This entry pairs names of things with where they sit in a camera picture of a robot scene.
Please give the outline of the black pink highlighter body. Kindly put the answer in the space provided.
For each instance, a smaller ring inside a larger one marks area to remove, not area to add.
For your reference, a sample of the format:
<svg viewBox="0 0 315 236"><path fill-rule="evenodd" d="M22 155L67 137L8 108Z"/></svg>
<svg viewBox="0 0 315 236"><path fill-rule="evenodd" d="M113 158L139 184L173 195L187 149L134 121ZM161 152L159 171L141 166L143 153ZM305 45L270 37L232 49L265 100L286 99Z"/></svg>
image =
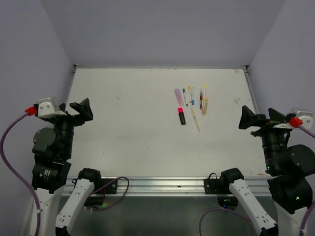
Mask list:
<svg viewBox="0 0 315 236"><path fill-rule="evenodd" d="M184 113L179 113L179 118L180 118L181 125L185 125L186 124L186 120L185 120Z"/></svg>

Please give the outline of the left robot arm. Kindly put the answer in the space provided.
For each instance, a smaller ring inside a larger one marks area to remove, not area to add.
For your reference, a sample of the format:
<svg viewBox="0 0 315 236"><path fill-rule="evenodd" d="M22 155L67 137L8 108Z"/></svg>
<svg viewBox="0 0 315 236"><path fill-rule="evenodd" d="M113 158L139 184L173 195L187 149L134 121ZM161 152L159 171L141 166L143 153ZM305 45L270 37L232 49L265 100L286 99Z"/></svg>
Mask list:
<svg viewBox="0 0 315 236"><path fill-rule="evenodd" d="M80 171L74 190L62 209L62 193L71 167L74 128L92 121L90 101L71 103L77 114L66 111L65 104L57 106L54 99L38 100L31 111L39 119L49 122L52 128L42 128L33 138L32 152L35 165L32 170L31 190L34 203L28 235L68 236L74 222L91 193L101 190L100 171L84 168Z"/></svg>

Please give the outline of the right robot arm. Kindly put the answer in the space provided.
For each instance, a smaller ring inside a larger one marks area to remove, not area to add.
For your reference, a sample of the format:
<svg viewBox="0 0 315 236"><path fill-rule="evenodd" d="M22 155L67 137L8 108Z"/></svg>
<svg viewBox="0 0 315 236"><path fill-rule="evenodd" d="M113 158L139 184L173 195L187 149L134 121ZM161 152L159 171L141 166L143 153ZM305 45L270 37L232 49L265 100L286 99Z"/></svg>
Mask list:
<svg viewBox="0 0 315 236"><path fill-rule="evenodd" d="M314 119L308 110L293 108L286 115L269 108L269 117L242 107L239 129L258 127L251 135L260 137L264 152L269 191L278 219L261 206L239 169L223 171L219 187L232 193L250 218L259 236L305 236L307 220L315 207L313 190L306 177L315 173L315 153L305 145L288 146L290 133L299 129L310 136Z"/></svg>

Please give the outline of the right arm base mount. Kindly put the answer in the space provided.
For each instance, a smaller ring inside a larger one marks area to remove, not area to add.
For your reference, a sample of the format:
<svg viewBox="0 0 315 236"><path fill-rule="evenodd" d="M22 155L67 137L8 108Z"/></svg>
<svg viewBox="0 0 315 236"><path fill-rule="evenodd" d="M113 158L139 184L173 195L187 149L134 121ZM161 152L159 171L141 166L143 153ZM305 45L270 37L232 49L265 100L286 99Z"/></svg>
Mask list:
<svg viewBox="0 0 315 236"><path fill-rule="evenodd" d="M206 195L215 195L220 207L235 210L238 206L238 200L232 193L225 188L217 174L210 173L207 178L203 180L204 191Z"/></svg>

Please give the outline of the white green marker body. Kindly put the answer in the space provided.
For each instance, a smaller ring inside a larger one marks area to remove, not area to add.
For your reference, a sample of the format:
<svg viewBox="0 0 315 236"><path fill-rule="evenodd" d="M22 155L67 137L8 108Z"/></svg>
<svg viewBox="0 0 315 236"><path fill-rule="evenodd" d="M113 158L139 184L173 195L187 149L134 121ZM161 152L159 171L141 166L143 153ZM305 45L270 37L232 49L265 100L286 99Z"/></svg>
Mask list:
<svg viewBox="0 0 315 236"><path fill-rule="evenodd" d="M183 95L184 95L184 101L185 101L185 106L188 106L188 100L187 100L187 95L185 92L183 92Z"/></svg>

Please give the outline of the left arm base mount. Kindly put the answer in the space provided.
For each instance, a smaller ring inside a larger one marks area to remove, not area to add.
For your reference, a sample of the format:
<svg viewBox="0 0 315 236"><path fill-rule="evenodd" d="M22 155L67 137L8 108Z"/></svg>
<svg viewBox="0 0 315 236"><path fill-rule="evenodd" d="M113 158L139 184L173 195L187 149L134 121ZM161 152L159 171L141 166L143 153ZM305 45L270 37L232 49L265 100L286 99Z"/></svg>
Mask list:
<svg viewBox="0 0 315 236"><path fill-rule="evenodd" d="M97 189L99 189L100 187L103 187L104 185L107 185L107 186L97 192L98 197L88 197L84 203L84 206L92 207L95 209L108 207L109 203L105 202L105 196L117 193L117 184L118 184L117 180L115 180L110 185L108 185L108 183L112 180L113 178L102 178L100 180L99 185L97 186Z"/></svg>

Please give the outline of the lilac highlighter body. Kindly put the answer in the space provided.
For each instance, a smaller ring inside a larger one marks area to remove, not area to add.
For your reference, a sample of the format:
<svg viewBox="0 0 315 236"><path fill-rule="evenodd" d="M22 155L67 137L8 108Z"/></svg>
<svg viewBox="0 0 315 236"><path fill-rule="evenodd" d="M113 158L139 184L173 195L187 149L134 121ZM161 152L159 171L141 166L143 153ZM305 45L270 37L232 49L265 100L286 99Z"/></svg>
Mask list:
<svg viewBox="0 0 315 236"><path fill-rule="evenodd" d="M178 101L178 104L180 107L182 107L184 104L183 104L183 100L182 100L182 97L180 94L177 94L176 95L176 98L177 98L177 101Z"/></svg>

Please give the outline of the lilac highlighter cap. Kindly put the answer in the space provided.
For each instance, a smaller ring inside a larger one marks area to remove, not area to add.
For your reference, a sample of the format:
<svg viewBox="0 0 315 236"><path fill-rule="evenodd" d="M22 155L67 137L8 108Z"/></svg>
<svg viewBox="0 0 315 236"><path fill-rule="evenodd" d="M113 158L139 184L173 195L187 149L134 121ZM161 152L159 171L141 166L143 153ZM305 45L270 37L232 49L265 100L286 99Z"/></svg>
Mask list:
<svg viewBox="0 0 315 236"><path fill-rule="evenodd" d="M177 96L180 96L181 94L180 94L180 90L177 88L177 89L175 89L175 94L177 95Z"/></svg>

